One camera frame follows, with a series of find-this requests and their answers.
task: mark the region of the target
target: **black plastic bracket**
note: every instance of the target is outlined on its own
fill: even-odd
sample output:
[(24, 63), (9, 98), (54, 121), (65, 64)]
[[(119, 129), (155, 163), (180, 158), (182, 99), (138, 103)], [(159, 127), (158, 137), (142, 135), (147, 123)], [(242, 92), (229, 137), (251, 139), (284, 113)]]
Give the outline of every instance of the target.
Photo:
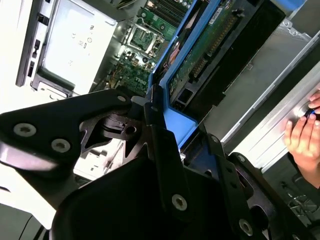
[[(48, 177), (68, 176), (81, 153), (111, 140), (102, 136), (88, 146), (97, 123), (112, 114), (123, 115), (130, 107), (128, 97), (110, 89), (3, 113), (0, 115), (0, 161)], [(17, 134), (18, 124), (33, 126), (34, 134), (28, 137)], [(69, 150), (54, 150), (52, 144), (56, 139), (65, 140)]]

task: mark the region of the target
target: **silver metal frame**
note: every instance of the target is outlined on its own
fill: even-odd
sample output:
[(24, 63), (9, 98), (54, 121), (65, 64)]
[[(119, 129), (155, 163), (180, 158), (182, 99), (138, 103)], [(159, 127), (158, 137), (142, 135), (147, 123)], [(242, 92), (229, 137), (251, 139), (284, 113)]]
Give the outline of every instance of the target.
[(245, 155), (264, 173), (288, 152), (284, 144), (286, 124), (304, 114), (301, 109), (319, 87), (320, 62), (233, 151)]
[(235, 134), (237, 129), (246, 122), (246, 120), (251, 116), (259, 104), (267, 98), (272, 90), (282, 82), (282, 80), (291, 72), (291, 70), (296, 66), (297, 62), (301, 59), (302, 56), (314, 45), (314, 43), (319, 39), (320, 32), (310, 39), (310, 37), (304, 33), (297, 32), (293, 27), (292, 23), (287, 19), (282, 22), (279, 26), (282, 29), (288, 31), (292, 36), (299, 37), (303, 40), (308, 40), (306, 46), (298, 53), (298, 55), (292, 60), (292, 62), (282, 71), (282, 73), (270, 84), (270, 86), (263, 92), (263, 94), (252, 104), (250, 108), (245, 112), (245, 114), (234, 124), (234, 126), (225, 134), (221, 139), (222, 143), (226, 143), (232, 136)]

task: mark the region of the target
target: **white label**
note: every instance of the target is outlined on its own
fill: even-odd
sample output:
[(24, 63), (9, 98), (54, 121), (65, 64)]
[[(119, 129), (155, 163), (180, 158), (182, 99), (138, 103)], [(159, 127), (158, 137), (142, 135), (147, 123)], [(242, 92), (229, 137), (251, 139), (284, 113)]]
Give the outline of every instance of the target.
[(215, 11), (214, 15), (212, 16), (209, 25), (214, 24), (214, 22), (217, 20), (219, 17), (220, 13), (222, 12), (223, 7), (218, 7), (218, 9)]

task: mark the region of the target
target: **green circuit board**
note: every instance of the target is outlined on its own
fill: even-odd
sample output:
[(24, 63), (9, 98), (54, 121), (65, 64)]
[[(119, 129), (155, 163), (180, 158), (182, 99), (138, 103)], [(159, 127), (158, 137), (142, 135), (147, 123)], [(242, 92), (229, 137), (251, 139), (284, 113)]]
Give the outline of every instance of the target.
[(150, 46), (153, 37), (154, 34), (152, 32), (146, 32), (141, 28), (137, 28), (130, 43), (145, 51)]
[(232, 14), (233, 0), (225, 1), (217, 8), (208, 25), (198, 38), (192, 50), (181, 64), (175, 76), (169, 82), (169, 96), (181, 89), (190, 79), (190, 74), (195, 77), (201, 72), (208, 62), (204, 53), (209, 57), (216, 51), (224, 37), (228, 34), (237, 17)]
[(176, 32), (176, 28), (174, 26), (162, 20), (160, 17), (145, 8), (142, 8), (139, 11), (138, 17), (143, 18), (143, 21), (142, 19), (137, 20), (138, 24), (142, 25), (144, 22), (145, 24), (155, 28), (157, 31), (163, 34), (166, 41), (170, 41)]
[(155, 63), (143, 62), (142, 57), (132, 49), (123, 52), (110, 81), (112, 88), (124, 86), (139, 96), (146, 95), (148, 78)]

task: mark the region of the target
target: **metal panel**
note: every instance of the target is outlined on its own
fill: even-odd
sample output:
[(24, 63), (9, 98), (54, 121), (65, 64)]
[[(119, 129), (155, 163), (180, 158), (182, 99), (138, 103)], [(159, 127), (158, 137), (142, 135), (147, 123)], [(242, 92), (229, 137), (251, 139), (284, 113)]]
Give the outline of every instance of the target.
[(310, 39), (284, 20), (209, 112), (207, 132), (227, 143), (318, 38)]
[(81, 0), (60, 0), (42, 69), (86, 94), (100, 67), (117, 22)]
[(284, 130), (288, 120), (303, 115), (301, 108), (320, 87), (320, 62), (290, 91), (266, 118), (234, 149), (265, 172), (288, 152)]

